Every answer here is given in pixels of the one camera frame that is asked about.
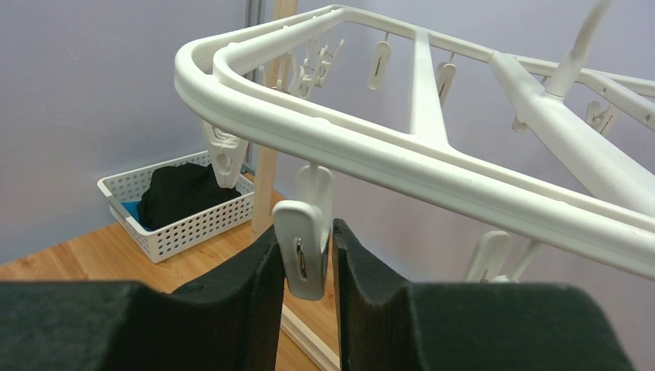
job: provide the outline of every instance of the laundry basket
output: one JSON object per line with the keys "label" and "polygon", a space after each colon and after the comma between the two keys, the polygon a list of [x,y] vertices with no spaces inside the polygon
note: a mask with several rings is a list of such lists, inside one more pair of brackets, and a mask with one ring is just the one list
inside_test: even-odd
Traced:
{"label": "laundry basket", "polygon": [[164,166],[188,162],[203,166],[211,162],[207,151],[176,158],[129,172],[108,176],[98,181],[98,188],[107,197],[109,210],[130,234],[134,242],[153,263],[159,263],[209,238],[250,220],[253,215],[253,183],[243,175],[236,183],[242,196],[192,215],[158,230],[147,231],[123,207],[122,203],[138,201],[150,187],[152,172]]}

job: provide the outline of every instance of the gray wall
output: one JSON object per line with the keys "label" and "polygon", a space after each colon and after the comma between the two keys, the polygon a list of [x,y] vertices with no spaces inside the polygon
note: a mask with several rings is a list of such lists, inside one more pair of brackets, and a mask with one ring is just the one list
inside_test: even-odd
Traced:
{"label": "gray wall", "polygon": [[204,148],[173,87],[184,43],[245,2],[0,2],[0,264],[112,222],[98,179]]}
{"label": "gray wall", "polygon": [[[509,53],[559,60],[593,0],[466,0],[343,2]],[[303,0],[300,10],[329,4]],[[600,26],[588,65],[592,68],[655,80],[655,13],[651,0],[617,1]],[[400,131],[406,129],[411,42],[391,37],[393,54],[383,88],[365,82],[373,51],[384,34],[342,26],[342,58],[326,87],[313,101]],[[435,51],[435,65],[448,54]],[[511,130],[514,111],[488,66],[456,58],[458,75],[444,107],[455,148],[498,165],[580,192],[582,187],[532,134]],[[591,99],[575,87],[566,103],[584,114]],[[655,172],[655,134],[625,115],[609,140]],[[304,162],[281,155],[278,189],[292,196],[294,174]],[[493,227],[358,181],[336,175],[334,214],[345,219],[378,257],[406,277],[420,281],[461,279],[477,239]],[[516,238],[516,252],[527,241]],[[622,273],[552,247],[539,252],[523,281],[557,281],[589,292],[608,314],[639,369],[655,369],[655,283]]]}

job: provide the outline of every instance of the blue cloth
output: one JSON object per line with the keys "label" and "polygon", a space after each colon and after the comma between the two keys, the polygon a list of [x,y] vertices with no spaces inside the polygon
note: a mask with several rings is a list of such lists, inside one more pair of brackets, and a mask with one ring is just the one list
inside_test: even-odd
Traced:
{"label": "blue cloth", "polygon": [[144,229],[147,230],[148,232],[151,232],[152,230],[150,228],[144,226],[143,224],[141,224],[141,221],[139,220],[139,212],[137,211],[137,205],[138,204],[139,204],[138,201],[131,201],[129,203],[121,203],[121,205],[123,205],[123,207],[127,210],[127,212],[130,213],[130,215],[132,215],[134,217],[134,219],[137,221],[137,223],[139,223],[142,227],[144,227]]}

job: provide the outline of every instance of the wall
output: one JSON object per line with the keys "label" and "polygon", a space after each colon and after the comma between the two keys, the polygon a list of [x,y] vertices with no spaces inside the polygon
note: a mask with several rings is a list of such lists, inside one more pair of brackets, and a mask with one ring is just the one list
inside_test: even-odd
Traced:
{"label": "wall", "polygon": [[[328,5],[303,0],[300,11]],[[466,0],[343,2],[396,19],[434,29],[501,51],[558,61],[572,45],[593,1]],[[655,25],[649,0],[615,2],[600,26],[588,66],[655,80]],[[346,38],[343,53],[326,87],[312,100],[386,127],[406,129],[412,44],[391,37],[391,62],[381,90],[365,87],[368,68],[380,31],[345,25],[335,31]],[[435,65],[447,60],[433,53]],[[456,58],[458,75],[444,106],[444,116],[455,148],[498,165],[584,192],[573,177],[531,133],[511,130],[514,111],[489,67]],[[591,99],[583,87],[574,87],[566,103],[578,115]],[[655,135],[623,115],[609,140],[642,166],[655,172]],[[280,155],[276,187],[294,194],[294,174],[304,164]],[[387,264],[417,281],[461,279],[477,239],[492,226],[459,216],[361,182],[336,175],[334,215],[345,219],[358,237]],[[516,251],[527,241],[515,238]],[[638,369],[655,369],[655,283],[634,277],[557,250],[543,248],[526,270],[523,281],[557,281],[577,285],[603,307]]]}
{"label": "wall", "polygon": [[0,2],[0,264],[112,223],[98,179],[204,148],[173,87],[245,2]]}

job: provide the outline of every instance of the wooden floor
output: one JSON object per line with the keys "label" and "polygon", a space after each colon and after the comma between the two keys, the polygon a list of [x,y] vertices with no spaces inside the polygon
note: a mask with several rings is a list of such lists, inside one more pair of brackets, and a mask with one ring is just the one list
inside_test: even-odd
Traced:
{"label": "wooden floor", "polygon": [[[274,202],[281,197],[276,195]],[[250,245],[250,223],[244,223],[220,236],[153,264],[118,224],[112,224],[0,266],[0,280],[136,280],[152,288],[171,292],[213,269]],[[326,294],[320,301],[302,301],[288,290],[284,303],[321,340],[338,354],[337,319],[334,311],[332,264],[327,273]],[[283,333],[277,349],[276,369],[318,369]]]}

